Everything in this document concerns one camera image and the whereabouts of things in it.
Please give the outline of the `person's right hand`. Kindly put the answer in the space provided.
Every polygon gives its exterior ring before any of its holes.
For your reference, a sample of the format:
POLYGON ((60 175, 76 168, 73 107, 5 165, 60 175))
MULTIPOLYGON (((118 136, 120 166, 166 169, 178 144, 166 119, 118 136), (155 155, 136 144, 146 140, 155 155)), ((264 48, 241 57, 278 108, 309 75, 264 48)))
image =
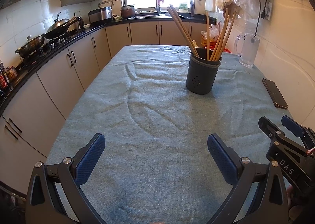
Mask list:
POLYGON ((288 199, 288 207, 289 207, 289 213, 288 216, 291 221, 295 221, 299 215, 303 211, 303 206, 297 205, 294 202, 294 188, 293 186, 289 185, 286 189, 287 193, 287 199, 288 199))

